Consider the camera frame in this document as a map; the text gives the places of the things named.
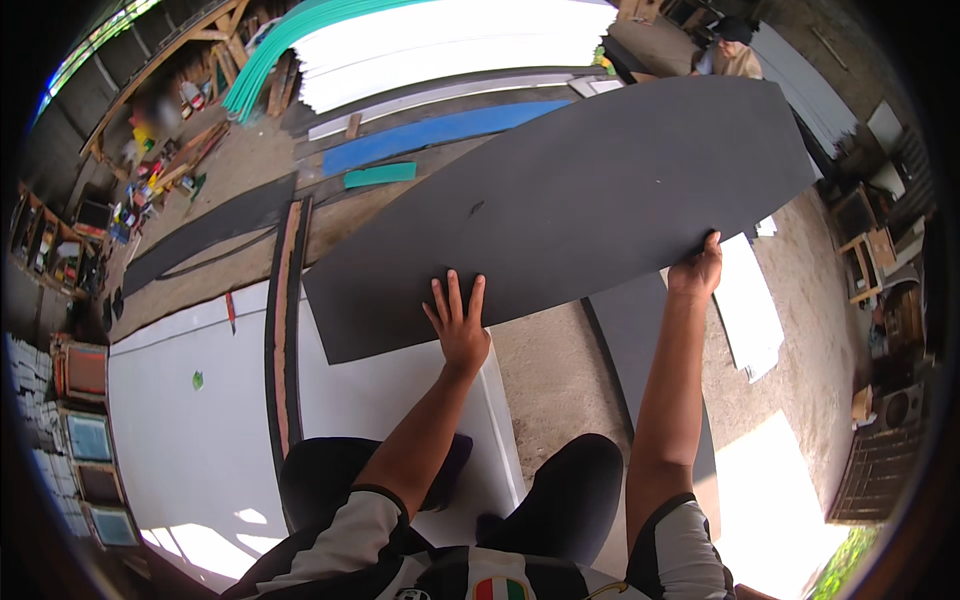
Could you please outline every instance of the grass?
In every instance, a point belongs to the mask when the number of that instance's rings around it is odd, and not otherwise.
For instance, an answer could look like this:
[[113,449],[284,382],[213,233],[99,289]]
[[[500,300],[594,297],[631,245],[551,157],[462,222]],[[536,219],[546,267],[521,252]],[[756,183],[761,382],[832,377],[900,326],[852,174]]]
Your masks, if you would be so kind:
[[863,555],[874,545],[880,530],[876,527],[854,527],[847,539],[830,557],[807,600],[830,600],[843,587]]

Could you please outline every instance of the fingers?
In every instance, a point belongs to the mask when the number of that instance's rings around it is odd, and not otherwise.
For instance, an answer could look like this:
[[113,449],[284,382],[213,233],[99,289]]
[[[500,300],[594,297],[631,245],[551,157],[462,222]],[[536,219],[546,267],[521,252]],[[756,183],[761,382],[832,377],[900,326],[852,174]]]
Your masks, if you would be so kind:
[[473,281],[473,291],[470,292],[470,307],[467,312],[467,318],[473,322],[480,323],[480,313],[483,312],[483,294],[487,289],[487,278],[478,275]]
[[440,318],[440,322],[447,324],[450,322],[450,311],[446,307],[444,287],[440,284],[440,280],[436,278],[430,281],[430,287],[433,289],[433,301],[437,303],[437,315]]
[[720,250],[720,231],[715,231],[707,236],[707,241],[704,242],[704,252],[707,254],[723,253]]
[[450,320],[453,323],[462,323],[464,304],[460,299],[460,279],[457,278],[457,272],[453,269],[446,272],[446,288],[450,295]]
[[433,309],[430,308],[430,305],[426,302],[423,303],[423,312],[426,313],[426,318],[430,320],[430,324],[433,325],[434,331],[436,331],[439,336],[444,324],[440,322],[440,319],[434,314]]

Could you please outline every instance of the hand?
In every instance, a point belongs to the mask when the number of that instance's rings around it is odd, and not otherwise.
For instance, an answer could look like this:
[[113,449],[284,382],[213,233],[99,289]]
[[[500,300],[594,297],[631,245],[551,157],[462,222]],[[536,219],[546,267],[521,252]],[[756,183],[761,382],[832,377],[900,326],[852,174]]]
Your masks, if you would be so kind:
[[433,288],[433,299],[437,303],[437,312],[434,313],[426,302],[423,303],[423,312],[437,330],[446,364],[456,372],[473,377],[480,371],[490,352],[490,334],[480,325],[487,279],[478,275],[473,281],[466,316],[460,300],[460,280],[456,271],[450,269],[446,272],[449,301],[444,298],[444,288],[439,279],[434,279],[430,285]]
[[705,300],[720,283],[722,263],[720,231],[715,231],[707,236],[703,252],[670,267],[667,289],[671,294]]

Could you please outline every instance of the stack of white sheets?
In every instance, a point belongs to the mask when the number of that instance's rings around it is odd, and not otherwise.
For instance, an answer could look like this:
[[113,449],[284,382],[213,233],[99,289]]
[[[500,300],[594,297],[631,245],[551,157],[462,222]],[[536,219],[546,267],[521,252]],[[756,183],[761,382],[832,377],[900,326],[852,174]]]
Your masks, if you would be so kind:
[[435,0],[336,23],[297,41],[300,100],[317,113],[478,71],[587,66],[616,8],[576,0]]

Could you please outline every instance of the teal foam piece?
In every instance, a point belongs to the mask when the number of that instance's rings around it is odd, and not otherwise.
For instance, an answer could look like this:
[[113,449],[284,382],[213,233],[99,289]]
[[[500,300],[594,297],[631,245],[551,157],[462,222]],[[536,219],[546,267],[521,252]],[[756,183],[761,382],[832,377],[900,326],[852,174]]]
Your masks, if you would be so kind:
[[373,12],[434,0],[306,0],[277,22],[240,70],[223,106],[246,123],[253,105],[280,55],[297,40],[334,23]]
[[382,167],[371,167],[362,171],[350,171],[344,175],[344,187],[360,187],[375,183],[393,183],[394,181],[410,181],[417,176],[416,162],[398,162],[385,164]]

